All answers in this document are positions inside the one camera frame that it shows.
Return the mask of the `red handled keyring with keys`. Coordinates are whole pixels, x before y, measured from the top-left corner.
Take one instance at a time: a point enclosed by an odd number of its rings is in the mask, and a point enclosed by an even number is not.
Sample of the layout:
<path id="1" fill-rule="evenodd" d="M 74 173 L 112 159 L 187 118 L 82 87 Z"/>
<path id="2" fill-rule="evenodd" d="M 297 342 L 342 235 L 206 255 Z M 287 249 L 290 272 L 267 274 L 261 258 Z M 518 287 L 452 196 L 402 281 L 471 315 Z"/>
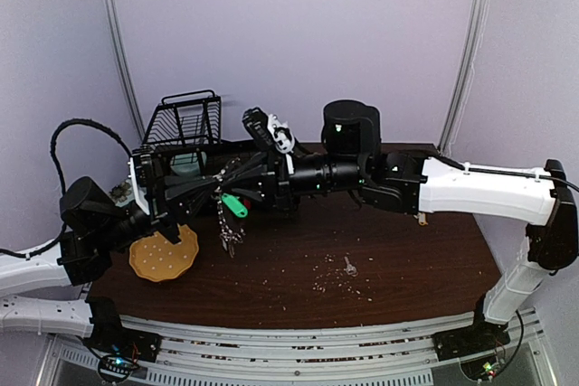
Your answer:
<path id="1" fill-rule="evenodd" d="M 218 185 L 214 190 L 213 200 L 216 203 L 217 217 L 220 227 L 219 238 L 223 249 L 233 259 L 235 255 L 235 246 L 243 244 L 243 237 L 245 235 L 244 229 L 241 227 L 238 220 L 222 203 L 221 195 L 225 193 L 221 187 L 223 175 L 241 165 L 239 157 L 229 160 L 225 166 L 214 176 L 218 180 Z"/>

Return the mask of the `green tagged key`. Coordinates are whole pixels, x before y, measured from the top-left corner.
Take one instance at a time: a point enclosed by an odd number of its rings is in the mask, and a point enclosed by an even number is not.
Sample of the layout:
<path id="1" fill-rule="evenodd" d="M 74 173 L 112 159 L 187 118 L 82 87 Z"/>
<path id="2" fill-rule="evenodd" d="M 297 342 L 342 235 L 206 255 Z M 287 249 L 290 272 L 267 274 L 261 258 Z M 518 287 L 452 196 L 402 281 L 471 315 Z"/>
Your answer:
<path id="1" fill-rule="evenodd" d="M 248 216 L 249 211 L 242 200 L 238 197 L 223 193 L 221 195 L 221 201 L 223 205 L 236 217 L 244 219 Z"/>

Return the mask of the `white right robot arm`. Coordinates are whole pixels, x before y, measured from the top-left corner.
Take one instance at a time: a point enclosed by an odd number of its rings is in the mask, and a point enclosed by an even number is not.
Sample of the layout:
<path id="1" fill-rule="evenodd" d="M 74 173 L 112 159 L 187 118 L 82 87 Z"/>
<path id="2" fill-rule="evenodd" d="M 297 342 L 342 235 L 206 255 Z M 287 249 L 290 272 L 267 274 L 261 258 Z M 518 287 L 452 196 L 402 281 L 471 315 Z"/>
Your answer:
<path id="1" fill-rule="evenodd" d="M 479 319 L 464 331 L 470 350 L 484 350 L 546 276 L 577 258 L 575 187 L 558 161 L 510 169 L 460 163 L 432 150 L 384 152 L 378 109 L 352 99 L 328 103 L 323 121 L 324 150 L 308 154 L 276 116 L 248 109 L 242 123 L 258 152 L 224 171 L 222 188 L 278 209 L 303 195 L 346 191 L 364 204 L 419 220 L 465 212 L 524 222 L 523 251 L 484 295 Z"/>

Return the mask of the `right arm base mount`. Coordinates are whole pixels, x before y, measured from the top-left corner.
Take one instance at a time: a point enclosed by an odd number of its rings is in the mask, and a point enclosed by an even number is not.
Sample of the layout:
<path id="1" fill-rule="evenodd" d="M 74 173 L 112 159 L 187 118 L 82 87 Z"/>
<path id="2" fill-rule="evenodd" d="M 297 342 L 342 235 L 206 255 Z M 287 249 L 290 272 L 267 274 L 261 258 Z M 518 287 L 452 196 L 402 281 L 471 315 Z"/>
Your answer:
<path id="1" fill-rule="evenodd" d="M 511 355 L 508 355 L 506 345 L 511 342 L 508 323 L 503 325 L 489 323 L 484 317 L 483 304 L 484 297 L 481 297 L 475 305 L 470 325 L 438 332 L 432 336 L 434 350 L 440 362 L 493 351 L 493 354 L 487 358 L 479 357 L 460 363 L 463 375 L 477 383 L 492 382 L 497 379 L 517 358 L 525 335 L 523 317 L 517 309 L 515 315 L 520 332 L 517 346 Z"/>

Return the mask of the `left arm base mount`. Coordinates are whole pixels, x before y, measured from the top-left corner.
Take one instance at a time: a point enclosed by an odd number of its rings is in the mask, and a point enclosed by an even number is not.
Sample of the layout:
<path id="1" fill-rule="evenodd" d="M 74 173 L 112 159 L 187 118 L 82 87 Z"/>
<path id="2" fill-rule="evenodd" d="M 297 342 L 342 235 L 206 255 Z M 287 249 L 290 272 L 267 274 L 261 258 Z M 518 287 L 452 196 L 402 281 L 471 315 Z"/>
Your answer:
<path id="1" fill-rule="evenodd" d="M 106 383 L 126 381 L 141 366 L 155 362 L 160 350 L 160 334 L 125 327 L 114 302 L 106 297 L 88 297 L 89 322 L 93 326 L 82 344 L 97 359 L 97 374 Z"/>

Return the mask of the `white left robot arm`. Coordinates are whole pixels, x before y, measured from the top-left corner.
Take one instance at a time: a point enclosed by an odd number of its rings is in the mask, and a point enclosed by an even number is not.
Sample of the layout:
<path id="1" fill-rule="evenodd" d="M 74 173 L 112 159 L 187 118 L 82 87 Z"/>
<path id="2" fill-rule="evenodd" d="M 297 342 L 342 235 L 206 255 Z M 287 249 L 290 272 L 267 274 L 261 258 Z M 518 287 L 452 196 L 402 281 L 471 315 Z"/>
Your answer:
<path id="1" fill-rule="evenodd" d="M 136 271 L 154 280 L 177 278 L 195 258 L 193 218 L 220 199 L 229 176 L 165 176 L 148 154 L 128 162 L 132 200 L 117 205 L 90 177 L 65 189 L 62 232 L 34 249 L 1 255 L 1 328 L 76 335 L 122 353 L 132 332 L 106 297 L 84 300 L 21 298 L 46 287 L 81 287 L 102 278 L 115 253 L 127 252 Z"/>

